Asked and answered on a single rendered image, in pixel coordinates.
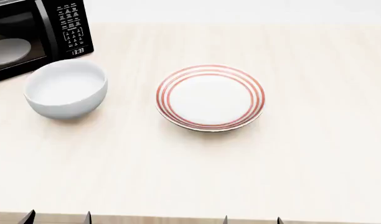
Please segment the black microwave oven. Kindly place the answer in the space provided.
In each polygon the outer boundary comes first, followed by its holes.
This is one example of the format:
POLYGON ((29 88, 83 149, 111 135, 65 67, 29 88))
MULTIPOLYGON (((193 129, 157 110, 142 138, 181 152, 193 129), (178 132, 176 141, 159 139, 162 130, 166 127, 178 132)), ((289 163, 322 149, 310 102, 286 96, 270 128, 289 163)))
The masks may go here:
POLYGON ((0 0, 0 82, 93 51, 83 0, 0 0))

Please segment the white bowl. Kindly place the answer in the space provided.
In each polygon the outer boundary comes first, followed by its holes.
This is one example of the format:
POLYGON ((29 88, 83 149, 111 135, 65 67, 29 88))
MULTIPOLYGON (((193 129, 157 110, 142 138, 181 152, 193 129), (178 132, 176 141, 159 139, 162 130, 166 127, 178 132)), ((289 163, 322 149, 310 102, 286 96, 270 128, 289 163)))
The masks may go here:
POLYGON ((82 59, 68 59, 32 72, 24 85, 24 96, 43 117, 75 119, 100 106, 107 89, 107 75, 101 67, 82 59))

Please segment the white plate with red rings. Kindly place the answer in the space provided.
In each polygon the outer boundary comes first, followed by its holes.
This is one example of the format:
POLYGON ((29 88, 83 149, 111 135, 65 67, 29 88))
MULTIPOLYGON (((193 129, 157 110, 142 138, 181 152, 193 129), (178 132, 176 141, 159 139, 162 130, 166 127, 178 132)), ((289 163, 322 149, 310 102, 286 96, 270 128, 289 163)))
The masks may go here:
POLYGON ((255 121, 266 103, 259 81, 226 65, 196 65, 167 76, 156 109, 168 121, 201 132, 224 132, 255 121))

